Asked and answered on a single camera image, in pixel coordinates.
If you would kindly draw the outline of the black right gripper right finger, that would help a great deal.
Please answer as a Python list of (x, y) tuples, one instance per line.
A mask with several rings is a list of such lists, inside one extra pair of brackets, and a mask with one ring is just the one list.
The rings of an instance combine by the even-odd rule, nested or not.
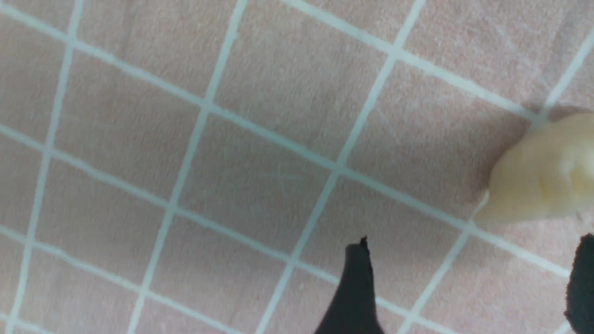
[(594, 332), (594, 236), (581, 237), (566, 289), (564, 315), (576, 334)]

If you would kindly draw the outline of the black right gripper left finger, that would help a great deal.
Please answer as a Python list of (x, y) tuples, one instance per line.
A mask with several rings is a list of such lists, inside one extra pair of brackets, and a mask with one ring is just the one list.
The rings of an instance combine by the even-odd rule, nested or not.
[(345, 249), (339, 285), (316, 334), (383, 334), (367, 236)]

